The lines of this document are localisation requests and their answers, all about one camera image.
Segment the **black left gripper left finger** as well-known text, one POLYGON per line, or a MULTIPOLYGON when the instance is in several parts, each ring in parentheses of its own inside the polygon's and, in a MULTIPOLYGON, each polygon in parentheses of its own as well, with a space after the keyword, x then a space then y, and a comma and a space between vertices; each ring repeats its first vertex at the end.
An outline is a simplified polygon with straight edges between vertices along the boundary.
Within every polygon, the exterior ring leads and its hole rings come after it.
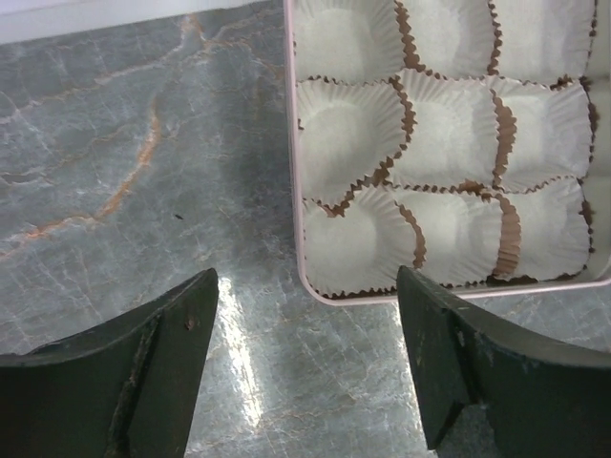
POLYGON ((183 456, 218 299, 204 270, 86 331, 2 355, 2 456, 183 456))

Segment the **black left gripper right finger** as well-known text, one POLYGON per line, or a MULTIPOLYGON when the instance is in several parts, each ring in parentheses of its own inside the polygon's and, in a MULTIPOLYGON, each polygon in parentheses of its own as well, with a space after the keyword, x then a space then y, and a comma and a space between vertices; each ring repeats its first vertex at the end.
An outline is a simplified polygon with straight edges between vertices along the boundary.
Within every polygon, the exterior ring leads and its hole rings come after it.
POLYGON ((428 448, 481 405, 504 457, 609 456, 609 353, 504 320, 406 266, 396 286, 428 448))

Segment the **pink square chocolate tin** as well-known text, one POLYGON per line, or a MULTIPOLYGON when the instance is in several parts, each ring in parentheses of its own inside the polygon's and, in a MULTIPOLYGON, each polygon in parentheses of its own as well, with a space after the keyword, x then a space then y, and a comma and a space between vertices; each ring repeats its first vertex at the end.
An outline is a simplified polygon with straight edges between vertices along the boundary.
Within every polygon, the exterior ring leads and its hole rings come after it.
POLYGON ((610 282, 606 1, 287 1, 300 279, 391 301, 610 282))

